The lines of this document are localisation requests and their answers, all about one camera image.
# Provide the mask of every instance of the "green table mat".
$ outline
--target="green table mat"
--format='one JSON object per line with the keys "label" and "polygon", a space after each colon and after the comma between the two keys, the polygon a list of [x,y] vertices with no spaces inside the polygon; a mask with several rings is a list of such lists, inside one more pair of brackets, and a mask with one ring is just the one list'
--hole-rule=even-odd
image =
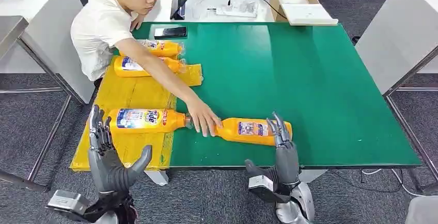
{"label": "green table mat", "polygon": [[[153,38],[162,25],[187,27],[188,64],[201,63],[193,90],[222,119],[292,123],[303,167],[412,166],[420,161],[341,25],[287,23],[144,23],[133,34]],[[178,100],[177,111],[186,112]],[[245,159],[275,162],[275,148],[174,132],[171,167],[234,167]]]}

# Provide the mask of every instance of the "metal table leg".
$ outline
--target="metal table leg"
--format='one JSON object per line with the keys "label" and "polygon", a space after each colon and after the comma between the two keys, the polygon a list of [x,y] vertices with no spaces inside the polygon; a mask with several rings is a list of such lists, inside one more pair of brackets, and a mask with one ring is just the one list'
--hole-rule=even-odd
{"label": "metal table leg", "polygon": [[52,126],[52,130],[50,130],[49,136],[47,137],[47,140],[44,143],[40,155],[38,155],[38,159],[35,162],[29,177],[27,178],[28,180],[33,181],[37,176],[37,173],[41,168],[42,161],[44,160],[44,157],[47,154],[47,151],[49,150],[50,144],[52,144],[53,137],[55,136],[56,131],[58,131],[59,125],[61,124],[62,118],[64,117],[68,104],[70,103],[70,99],[71,96],[69,95],[64,101],[64,105],[62,105],[61,111],[59,112],[58,117],[56,118],[55,123]]}
{"label": "metal table leg", "polygon": [[74,92],[71,87],[61,79],[60,76],[52,72],[50,68],[34,53],[34,51],[23,41],[17,39],[17,43],[32,57],[32,59],[46,72],[58,85],[70,96],[74,97],[80,104],[85,105],[85,102]]}
{"label": "metal table leg", "polygon": [[383,97],[385,97],[385,99],[388,101],[390,108],[396,114],[397,119],[399,120],[400,124],[403,126],[404,130],[408,134],[409,139],[414,144],[418,153],[421,155],[421,157],[423,158],[427,167],[431,171],[433,178],[437,182],[434,184],[421,186],[418,182],[417,177],[415,176],[415,173],[413,171],[409,171],[409,176],[412,178],[412,181],[414,182],[415,188],[417,190],[419,190],[420,192],[429,191],[429,190],[432,190],[432,189],[435,189],[438,187],[437,186],[438,185],[438,170],[437,170],[436,166],[433,164],[433,161],[430,159],[426,150],[422,146],[421,142],[415,136],[415,133],[412,131],[411,127],[409,126],[409,124],[406,121],[406,119],[404,118],[403,114],[401,113],[401,111],[397,107],[396,103],[391,98],[391,95],[395,91],[428,91],[428,92],[438,91],[438,88],[436,88],[436,87],[403,87],[403,84],[404,84],[404,82],[406,82],[406,80],[408,80],[413,75],[415,75],[418,71],[420,71],[423,67],[425,67],[430,61],[432,61],[436,56],[438,56],[438,46],[435,47],[429,54],[427,54],[417,65],[415,65],[409,72],[407,72],[391,88],[389,88],[385,94],[383,94]]}
{"label": "metal table leg", "polygon": [[0,179],[42,193],[48,192],[50,190],[47,186],[34,183],[32,181],[7,173],[3,170],[0,170]]}
{"label": "metal table leg", "polygon": [[71,98],[75,98],[79,103],[82,105],[85,105],[85,102],[75,94],[75,92],[70,88],[68,84],[64,82],[64,79],[62,77],[55,74],[50,68],[34,53],[34,51],[21,39],[17,39],[17,43],[29,54],[29,56],[48,74],[50,77],[59,85],[59,87],[52,87],[52,88],[32,88],[32,89],[17,89],[17,90],[0,90],[0,94],[17,94],[17,93],[35,93],[35,92],[57,92],[57,91],[64,91],[67,93],[67,98],[64,101],[64,104],[62,105],[62,108],[55,120],[55,123],[52,126],[52,129],[50,130],[50,133],[44,143],[44,146],[38,155],[38,158],[32,168],[32,171],[29,174],[29,177],[26,179],[23,179],[21,177],[15,176],[13,174],[4,172],[0,170],[0,179],[5,180],[8,182],[11,182],[16,185],[20,185],[23,187],[26,187],[28,189],[32,189],[39,192],[47,192],[49,191],[49,188],[40,184],[37,184],[34,182],[35,177],[38,174],[38,171],[41,168],[42,162],[45,158],[45,155],[47,154],[47,151],[49,150],[49,147],[53,141],[53,138],[58,131],[59,125],[62,121],[62,118],[64,117],[64,114],[67,110],[67,107],[70,103]]}

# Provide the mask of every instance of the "floor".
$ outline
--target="floor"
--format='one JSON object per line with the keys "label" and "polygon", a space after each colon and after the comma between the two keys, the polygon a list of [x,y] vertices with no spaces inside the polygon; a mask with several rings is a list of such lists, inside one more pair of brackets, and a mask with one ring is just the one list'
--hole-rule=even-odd
{"label": "floor", "polygon": [[[362,34],[384,1],[320,0],[349,36]],[[414,82],[436,83],[438,77],[419,75]],[[0,89],[50,84],[46,75],[0,74]],[[0,168],[23,177],[29,174],[36,151],[41,149],[65,97],[64,93],[0,95]],[[404,92],[396,93],[394,98],[438,164],[436,93]],[[92,201],[97,199],[97,192],[91,175],[68,168],[89,111],[89,105],[69,105],[37,182],[84,194]],[[415,171],[422,184],[433,182],[425,166]],[[407,187],[412,189],[406,171],[404,174]],[[168,185],[157,186],[143,176],[132,187],[140,223],[278,223],[273,205],[246,190],[244,171],[170,171],[169,178]],[[363,183],[358,170],[333,170],[310,183],[315,223],[404,223],[412,197],[403,190],[378,193],[357,188],[397,189],[392,173],[383,170],[362,179]],[[0,223],[72,223],[44,209],[49,197],[1,181]]]}

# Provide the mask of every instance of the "robotic hand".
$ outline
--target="robotic hand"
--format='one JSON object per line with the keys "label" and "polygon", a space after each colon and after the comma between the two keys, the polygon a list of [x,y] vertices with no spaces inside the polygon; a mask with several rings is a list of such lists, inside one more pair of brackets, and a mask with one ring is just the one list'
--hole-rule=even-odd
{"label": "robotic hand", "polygon": [[90,150],[88,161],[99,200],[88,207],[89,201],[81,194],[57,190],[46,208],[75,221],[117,224],[135,223],[137,212],[129,188],[149,164],[152,146],[143,148],[140,158],[125,168],[114,147],[108,117],[102,121],[103,110],[94,105],[90,113]]}
{"label": "robotic hand", "polygon": [[276,121],[267,122],[275,136],[275,166],[261,169],[247,159],[248,189],[266,202],[276,202],[277,217],[282,223],[311,223],[315,207],[309,187],[298,178],[296,146],[282,118],[275,112],[273,116]]}

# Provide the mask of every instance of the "black smartphone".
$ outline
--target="black smartphone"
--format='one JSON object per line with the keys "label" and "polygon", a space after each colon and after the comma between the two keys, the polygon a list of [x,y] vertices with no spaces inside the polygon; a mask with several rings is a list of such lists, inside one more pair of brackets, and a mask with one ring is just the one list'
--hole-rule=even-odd
{"label": "black smartphone", "polygon": [[156,39],[160,38],[176,38],[176,37],[186,37],[187,28],[186,27],[175,27],[175,28],[156,28],[154,37]]}

